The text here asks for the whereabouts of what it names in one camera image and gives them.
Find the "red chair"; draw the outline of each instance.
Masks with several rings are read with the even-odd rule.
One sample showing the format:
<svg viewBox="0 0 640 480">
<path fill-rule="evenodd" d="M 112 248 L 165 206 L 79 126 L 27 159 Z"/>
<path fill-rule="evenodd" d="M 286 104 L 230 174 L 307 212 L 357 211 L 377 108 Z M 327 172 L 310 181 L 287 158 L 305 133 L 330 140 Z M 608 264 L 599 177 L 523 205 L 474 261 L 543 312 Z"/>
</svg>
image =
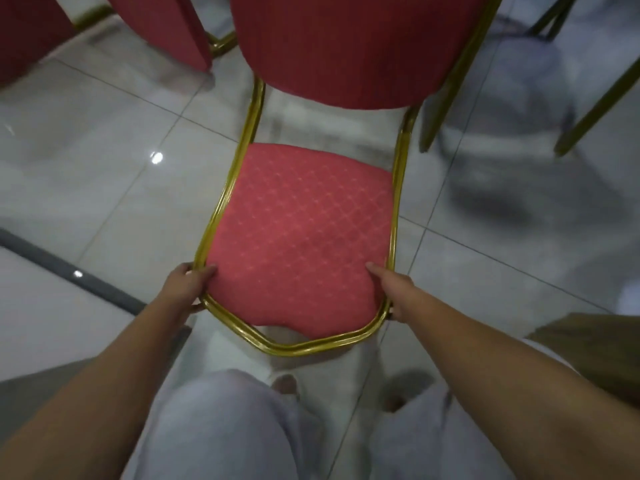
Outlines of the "red chair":
<svg viewBox="0 0 640 480">
<path fill-rule="evenodd" d="M 433 141 L 501 0 L 231 0 L 255 74 L 227 186 L 196 253 L 218 264 L 205 306 L 264 352 L 299 356 L 372 335 L 390 303 L 365 269 L 394 268 L 398 205 L 422 101 L 445 85 Z M 409 106 L 392 172 L 253 143 L 265 83 L 349 109 Z M 310 340 L 278 344 L 257 326 Z"/>
</svg>

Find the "knee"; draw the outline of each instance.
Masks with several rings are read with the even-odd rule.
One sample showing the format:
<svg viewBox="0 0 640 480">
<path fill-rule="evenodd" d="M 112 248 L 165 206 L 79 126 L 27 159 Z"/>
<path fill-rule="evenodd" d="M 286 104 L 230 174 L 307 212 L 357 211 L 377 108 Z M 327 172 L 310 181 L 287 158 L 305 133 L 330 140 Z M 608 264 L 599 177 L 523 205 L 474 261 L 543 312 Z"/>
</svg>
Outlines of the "knee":
<svg viewBox="0 0 640 480">
<path fill-rule="evenodd" d="M 244 408 L 260 401 L 268 387 L 249 374 L 229 369 L 218 371 L 193 380 L 176 389 L 166 407 L 187 411 L 212 411 L 229 406 Z"/>
</svg>

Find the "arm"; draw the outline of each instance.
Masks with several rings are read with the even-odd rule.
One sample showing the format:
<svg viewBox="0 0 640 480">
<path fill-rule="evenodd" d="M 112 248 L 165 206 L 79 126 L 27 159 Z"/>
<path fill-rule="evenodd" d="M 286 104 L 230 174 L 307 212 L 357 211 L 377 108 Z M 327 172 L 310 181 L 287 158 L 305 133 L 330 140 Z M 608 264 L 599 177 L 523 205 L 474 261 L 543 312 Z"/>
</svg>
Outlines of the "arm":
<svg viewBox="0 0 640 480">
<path fill-rule="evenodd" d="M 638 411 L 408 277 L 367 268 L 518 478 L 640 478 Z"/>
<path fill-rule="evenodd" d="M 117 479 L 164 379 L 171 339 L 215 273 L 178 266 L 160 294 L 0 450 L 0 478 Z"/>
</svg>

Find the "red seat cushion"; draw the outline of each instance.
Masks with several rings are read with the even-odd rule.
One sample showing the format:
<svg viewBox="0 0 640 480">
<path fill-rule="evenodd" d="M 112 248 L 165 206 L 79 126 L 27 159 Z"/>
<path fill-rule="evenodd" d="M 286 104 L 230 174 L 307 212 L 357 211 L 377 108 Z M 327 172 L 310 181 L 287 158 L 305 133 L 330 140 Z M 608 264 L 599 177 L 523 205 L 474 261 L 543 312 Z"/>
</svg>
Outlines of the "red seat cushion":
<svg viewBox="0 0 640 480">
<path fill-rule="evenodd" d="M 391 174 L 334 153 L 249 145 L 207 263 L 212 297 L 254 325 L 310 339 L 362 328 L 383 298 L 365 269 L 384 264 Z"/>
</svg>

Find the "chair backrest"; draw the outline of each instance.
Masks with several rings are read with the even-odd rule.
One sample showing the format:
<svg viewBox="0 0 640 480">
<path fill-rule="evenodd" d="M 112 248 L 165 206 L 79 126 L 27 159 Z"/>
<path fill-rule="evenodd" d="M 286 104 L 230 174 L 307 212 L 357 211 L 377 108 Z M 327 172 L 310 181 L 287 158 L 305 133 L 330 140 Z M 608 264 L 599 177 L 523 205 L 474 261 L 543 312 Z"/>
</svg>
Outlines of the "chair backrest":
<svg viewBox="0 0 640 480">
<path fill-rule="evenodd" d="M 231 0 L 252 69 L 284 92 L 350 109 L 436 92 L 488 0 Z"/>
</svg>

